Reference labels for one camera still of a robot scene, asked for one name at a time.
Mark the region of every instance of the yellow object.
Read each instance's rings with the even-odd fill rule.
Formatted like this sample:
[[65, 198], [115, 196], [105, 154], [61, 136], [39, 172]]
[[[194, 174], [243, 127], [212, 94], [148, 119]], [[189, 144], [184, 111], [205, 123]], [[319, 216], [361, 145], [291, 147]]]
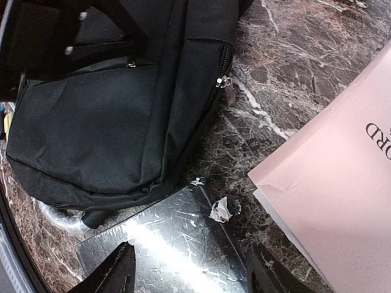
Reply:
[[13, 118], [13, 113], [9, 113], [4, 117], [4, 132], [5, 132], [6, 140], [8, 140], [8, 132], [10, 131], [12, 118]]

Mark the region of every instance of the black lettering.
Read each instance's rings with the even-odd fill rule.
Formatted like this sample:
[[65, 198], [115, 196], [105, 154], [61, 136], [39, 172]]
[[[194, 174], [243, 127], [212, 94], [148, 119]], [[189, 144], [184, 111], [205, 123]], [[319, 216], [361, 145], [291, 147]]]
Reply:
[[[376, 129], [375, 129], [375, 132], [374, 132], [373, 134], [370, 134], [370, 133], [369, 133], [369, 132], [370, 132], [371, 126], [374, 126], [374, 127], [376, 128]], [[366, 130], [367, 130], [367, 134], [369, 135], [369, 137], [370, 137], [372, 140], [375, 138], [376, 134], [377, 134], [379, 131], [381, 132], [380, 128], [378, 128], [378, 126], [377, 126], [376, 124], [374, 124], [374, 123], [369, 123], [369, 124], [367, 125]]]
[[386, 146], [387, 143], [390, 142], [390, 140], [386, 137], [386, 141], [384, 141], [384, 134], [383, 132], [380, 132], [381, 133], [381, 139], [379, 139], [377, 141], [377, 144], [378, 144], [378, 147], [380, 147], [381, 150], [383, 150], [383, 148]]
[[388, 160], [391, 160], [391, 146], [386, 149], [386, 156]]

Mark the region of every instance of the black fabric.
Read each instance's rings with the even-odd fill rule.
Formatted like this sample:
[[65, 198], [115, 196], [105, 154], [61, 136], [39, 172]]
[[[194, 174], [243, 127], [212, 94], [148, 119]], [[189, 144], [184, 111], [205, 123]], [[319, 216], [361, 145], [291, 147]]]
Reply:
[[[30, 196], [58, 208], [115, 211], [171, 192], [222, 95], [237, 0], [124, 0], [150, 43], [51, 82], [16, 105], [7, 157]], [[90, 9], [77, 42], [119, 28]]]
[[81, 220], [90, 229], [97, 229], [111, 214], [111, 211], [85, 212]]
[[240, 0], [239, 1], [239, 17], [242, 17], [246, 10], [251, 6], [254, 0]]
[[41, 66], [60, 15], [61, 11], [53, 7], [22, 3], [8, 49], [7, 64], [26, 68]]
[[107, 15], [126, 34], [132, 34], [138, 24], [119, 0], [94, 0], [93, 6]]

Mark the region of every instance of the paper bag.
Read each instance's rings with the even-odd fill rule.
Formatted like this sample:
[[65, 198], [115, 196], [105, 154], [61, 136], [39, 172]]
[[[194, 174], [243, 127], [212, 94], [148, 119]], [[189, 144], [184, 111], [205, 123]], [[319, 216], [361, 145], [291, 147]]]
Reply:
[[391, 292], [391, 44], [249, 176], [335, 292]]

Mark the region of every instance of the black object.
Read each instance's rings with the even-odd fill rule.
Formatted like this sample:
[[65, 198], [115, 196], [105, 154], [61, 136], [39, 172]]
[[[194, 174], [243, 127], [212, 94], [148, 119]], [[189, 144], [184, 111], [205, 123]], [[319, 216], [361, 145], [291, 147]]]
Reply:
[[0, 140], [5, 139], [4, 117], [4, 109], [0, 106]]
[[[120, 0], [1, 0], [0, 94], [16, 96], [21, 72], [27, 78], [51, 80], [79, 68], [115, 57], [139, 54], [146, 34]], [[107, 15], [122, 35], [80, 43], [76, 37], [87, 9]]]
[[[122, 4], [149, 35], [142, 57], [31, 83], [16, 105], [8, 160], [27, 193], [56, 208], [116, 211], [170, 193], [231, 69], [238, 0]], [[76, 42], [121, 36], [93, 9]]]
[[82, 221], [87, 227], [91, 229], [97, 229], [100, 223], [106, 220], [111, 214], [112, 211], [86, 212], [83, 215]]
[[133, 293], [135, 273], [134, 247], [123, 242], [88, 278], [68, 293]]
[[239, 17], [242, 17], [246, 10], [251, 6], [254, 0], [240, 0], [239, 1]]
[[247, 252], [249, 293], [315, 293], [295, 278], [263, 244]]

